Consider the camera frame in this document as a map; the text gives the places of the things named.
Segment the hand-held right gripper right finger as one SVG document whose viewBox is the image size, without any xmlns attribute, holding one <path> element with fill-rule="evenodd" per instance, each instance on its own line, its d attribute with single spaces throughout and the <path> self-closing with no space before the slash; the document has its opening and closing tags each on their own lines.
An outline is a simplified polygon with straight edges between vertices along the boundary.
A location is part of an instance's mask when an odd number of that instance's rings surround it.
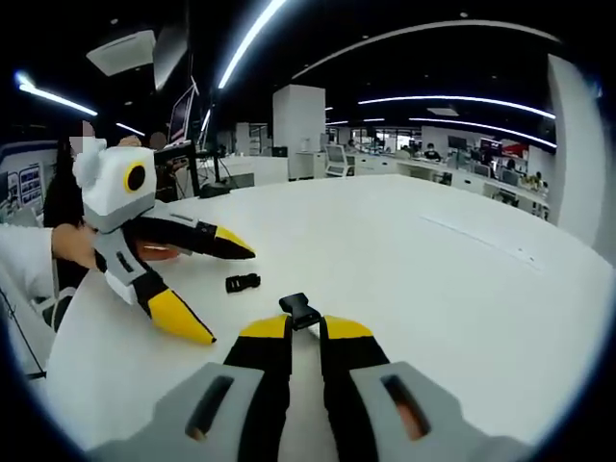
<svg viewBox="0 0 616 462">
<path fill-rule="evenodd" d="M 527 445 L 467 422 L 459 400 L 406 362 L 388 359 L 363 324 L 320 321 L 328 420 L 342 461 L 526 461 Z"/>
</svg>

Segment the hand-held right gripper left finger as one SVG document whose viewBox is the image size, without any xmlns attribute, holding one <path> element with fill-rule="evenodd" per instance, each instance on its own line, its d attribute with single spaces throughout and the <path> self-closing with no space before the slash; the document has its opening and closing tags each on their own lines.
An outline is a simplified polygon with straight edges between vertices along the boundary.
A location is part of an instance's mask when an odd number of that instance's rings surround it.
<svg viewBox="0 0 616 462">
<path fill-rule="evenodd" d="M 275 461 L 290 404 L 292 319 L 252 322 L 155 405 L 148 425 L 90 451 L 92 461 Z"/>
</svg>

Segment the person's left hand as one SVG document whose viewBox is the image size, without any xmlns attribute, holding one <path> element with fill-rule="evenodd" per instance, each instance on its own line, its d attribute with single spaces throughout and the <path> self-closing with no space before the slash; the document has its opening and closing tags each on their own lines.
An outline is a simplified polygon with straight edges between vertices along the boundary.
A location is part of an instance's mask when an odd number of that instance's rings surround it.
<svg viewBox="0 0 616 462">
<path fill-rule="evenodd" d="M 52 254 L 56 259 L 96 270 L 94 238 L 95 232 L 86 225 L 61 224 L 52 230 Z"/>
</svg>

